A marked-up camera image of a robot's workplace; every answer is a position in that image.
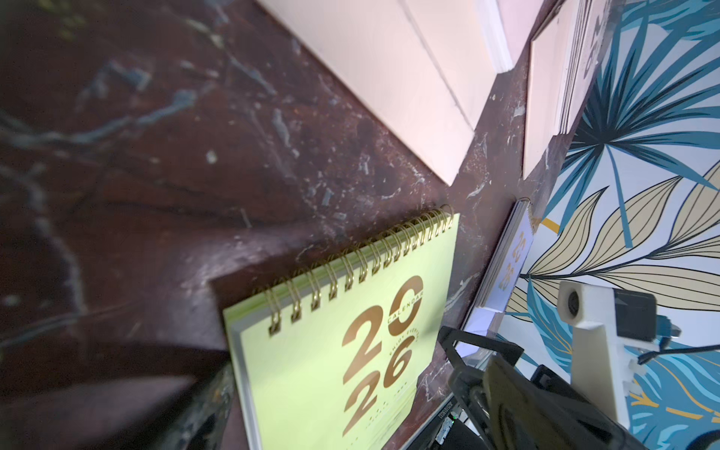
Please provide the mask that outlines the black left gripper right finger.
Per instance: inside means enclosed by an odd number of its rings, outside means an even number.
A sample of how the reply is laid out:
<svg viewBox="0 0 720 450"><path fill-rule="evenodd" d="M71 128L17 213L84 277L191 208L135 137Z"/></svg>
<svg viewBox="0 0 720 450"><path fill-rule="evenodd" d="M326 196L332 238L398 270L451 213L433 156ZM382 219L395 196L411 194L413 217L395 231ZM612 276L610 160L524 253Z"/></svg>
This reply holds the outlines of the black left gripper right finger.
<svg viewBox="0 0 720 450"><path fill-rule="evenodd" d="M546 367L531 380L493 356L483 385L498 449L643 449L629 431Z"/></svg>

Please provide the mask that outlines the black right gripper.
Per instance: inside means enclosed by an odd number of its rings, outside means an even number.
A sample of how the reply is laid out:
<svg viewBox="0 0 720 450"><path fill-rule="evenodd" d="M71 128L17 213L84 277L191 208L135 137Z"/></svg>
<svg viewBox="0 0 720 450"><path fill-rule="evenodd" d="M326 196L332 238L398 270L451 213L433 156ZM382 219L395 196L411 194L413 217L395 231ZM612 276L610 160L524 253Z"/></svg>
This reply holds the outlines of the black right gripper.
<svg viewBox="0 0 720 450"><path fill-rule="evenodd" d="M448 382L453 397L477 430L477 433L471 435L471 441L465 444L465 447L468 449L498 449L491 437L489 402L486 388L483 385L486 367L477 369L465 363L459 356L457 345L468 343L481 350L489 350L491 351L489 361L493 356L500 356L513 367L523 355L523 348L510 342L474 335L448 326L441 328L438 343L442 346L453 368Z"/></svg>

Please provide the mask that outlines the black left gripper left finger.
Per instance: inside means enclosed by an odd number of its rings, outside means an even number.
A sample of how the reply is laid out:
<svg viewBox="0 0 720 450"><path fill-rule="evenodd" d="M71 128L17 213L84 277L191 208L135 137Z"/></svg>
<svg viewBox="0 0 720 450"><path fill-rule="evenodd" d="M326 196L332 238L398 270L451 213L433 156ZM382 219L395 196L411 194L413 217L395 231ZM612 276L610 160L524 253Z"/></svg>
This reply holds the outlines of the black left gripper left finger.
<svg viewBox="0 0 720 450"><path fill-rule="evenodd" d="M227 362L155 421L140 438L140 448L221 448L234 393L233 367Z"/></svg>

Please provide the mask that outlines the green desk calendar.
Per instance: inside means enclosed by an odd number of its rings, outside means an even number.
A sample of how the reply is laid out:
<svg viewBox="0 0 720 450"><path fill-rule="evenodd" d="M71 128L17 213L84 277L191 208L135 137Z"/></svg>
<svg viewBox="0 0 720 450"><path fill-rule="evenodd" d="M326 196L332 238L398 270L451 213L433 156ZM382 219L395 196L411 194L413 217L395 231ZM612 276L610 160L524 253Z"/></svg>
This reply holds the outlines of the green desk calendar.
<svg viewBox="0 0 720 450"><path fill-rule="evenodd" d="M458 225L431 210L225 309L250 448L386 444L433 358Z"/></svg>

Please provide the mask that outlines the pink calendar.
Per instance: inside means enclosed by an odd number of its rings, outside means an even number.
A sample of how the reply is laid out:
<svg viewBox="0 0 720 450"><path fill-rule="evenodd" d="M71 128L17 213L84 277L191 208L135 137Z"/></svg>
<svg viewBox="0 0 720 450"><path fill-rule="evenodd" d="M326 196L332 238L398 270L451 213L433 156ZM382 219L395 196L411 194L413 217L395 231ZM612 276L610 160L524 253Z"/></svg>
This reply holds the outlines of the pink calendar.
<svg viewBox="0 0 720 450"><path fill-rule="evenodd" d="M452 185L540 1L267 0L262 7Z"/></svg>
<svg viewBox="0 0 720 450"><path fill-rule="evenodd" d="M570 133L594 80L611 2L559 1L530 42L523 176Z"/></svg>

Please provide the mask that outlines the purple calendar front right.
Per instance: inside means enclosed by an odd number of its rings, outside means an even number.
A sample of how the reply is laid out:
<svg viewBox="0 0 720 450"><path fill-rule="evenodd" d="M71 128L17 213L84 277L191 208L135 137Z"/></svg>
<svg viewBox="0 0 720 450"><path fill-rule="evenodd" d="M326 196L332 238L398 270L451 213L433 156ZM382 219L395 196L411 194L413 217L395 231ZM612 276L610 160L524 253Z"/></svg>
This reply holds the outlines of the purple calendar front right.
<svg viewBox="0 0 720 450"><path fill-rule="evenodd" d="M462 331L487 337L492 322L506 312L534 241L531 212L528 198L515 202Z"/></svg>

